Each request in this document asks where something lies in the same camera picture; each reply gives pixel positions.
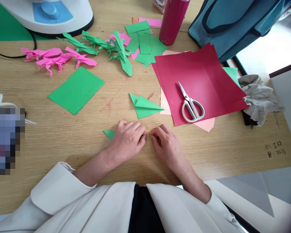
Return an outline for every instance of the person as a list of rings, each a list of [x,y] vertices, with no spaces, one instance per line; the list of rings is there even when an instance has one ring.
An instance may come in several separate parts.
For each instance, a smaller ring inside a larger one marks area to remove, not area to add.
[[[0,232],[243,232],[186,160],[177,135],[162,124],[149,136],[157,156],[184,190],[160,183],[96,186],[146,143],[140,122],[121,120],[110,145],[80,168],[58,162],[23,204],[0,222]]]

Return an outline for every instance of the jacket sleeve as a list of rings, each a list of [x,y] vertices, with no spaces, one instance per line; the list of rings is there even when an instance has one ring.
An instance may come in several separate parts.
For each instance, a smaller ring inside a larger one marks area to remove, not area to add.
[[[0,232],[34,232],[58,211],[96,187],[84,185],[72,171],[67,163],[58,162],[22,205],[0,222]]]
[[[244,232],[239,222],[236,220],[235,216],[229,212],[223,202],[217,197],[217,195],[211,190],[211,198],[206,204],[214,212],[221,215],[231,224],[233,224],[240,232]]]

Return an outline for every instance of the gray cloth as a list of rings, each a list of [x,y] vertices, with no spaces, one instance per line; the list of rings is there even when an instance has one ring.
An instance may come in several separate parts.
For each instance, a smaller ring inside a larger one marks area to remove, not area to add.
[[[282,112],[284,107],[273,94],[271,87],[265,86],[262,79],[256,75],[245,75],[238,79],[242,90],[247,94],[245,101],[249,106],[244,112],[262,126],[269,112]]]

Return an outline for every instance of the bag strap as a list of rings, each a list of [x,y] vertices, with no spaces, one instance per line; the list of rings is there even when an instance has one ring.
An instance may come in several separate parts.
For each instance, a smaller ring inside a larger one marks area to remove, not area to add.
[[[248,7],[248,9],[246,10],[246,12],[244,13],[244,15],[240,19],[238,19],[237,21],[235,21],[234,23],[223,24],[223,25],[219,25],[219,26],[217,26],[215,28],[210,28],[207,25],[207,20],[209,18],[209,15],[210,15],[211,11],[214,8],[214,5],[216,4],[216,2],[217,2],[217,0],[214,0],[214,2],[211,4],[211,6],[208,8],[208,10],[205,12],[205,15],[204,15],[204,17],[203,17],[203,19],[201,21],[202,24],[203,24],[204,29],[209,34],[221,33],[221,32],[224,32],[224,31],[230,29],[232,26],[234,26],[235,24],[237,24],[250,11],[250,9],[257,3],[257,0],[254,0],[252,2],[252,4],[250,5],[250,7]]]

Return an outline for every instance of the wooden table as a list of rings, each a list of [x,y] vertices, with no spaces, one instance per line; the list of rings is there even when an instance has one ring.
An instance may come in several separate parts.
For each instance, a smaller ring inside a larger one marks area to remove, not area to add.
[[[181,31],[170,50],[199,49],[187,31],[201,4],[201,0],[191,1]],[[125,32],[124,26],[132,23],[132,16],[162,19],[151,1],[93,0],[91,5],[95,22],[89,33],[102,39],[109,38],[114,30]],[[158,29],[152,31],[154,35],[159,34]],[[73,48],[68,42],[59,40],[38,41],[39,49],[58,47],[64,50],[67,45]],[[4,54],[19,55],[21,47],[32,48],[33,43],[0,42],[0,52]],[[58,161],[77,168],[106,148],[110,141],[104,129],[115,130],[121,119],[137,121],[129,93],[150,97],[159,105],[160,86],[151,66],[144,67],[129,58],[134,75],[128,77],[119,61],[109,61],[104,52],[94,59],[98,62],[96,67],[83,66],[103,79],[105,84],[74,116],[47,96],[71,76],[76,61],[69,61],[62,73],[55,71],[50,77],[45,69],[38,71],[34,62],[0,57],[0,93],[4,95],[4,102],[25,107],[27,118],[38,123],[37,126],[26,125],[26,152],[20,157],[24,161],[23,175],[5,177],[5,181],[0,181],[0,214],[14,211]],[[158,113],[142,118],[140,122],[148,131],[165,123],[177,133],[186,158],[204,180],[291,166],[291,134],[282,113],[269,114],[265,125],[254,129],[244,125],[241,112],[220,116],[209,133],[194,125],[175,127],[171,116]],[[276,149],[269,148],[277,141],[281,141],[285,155],[277,155]],[[149,139],[139,155],[111,172],[99,184],[120,181],[136,181],[140,185],[180,184],[156,157]]]

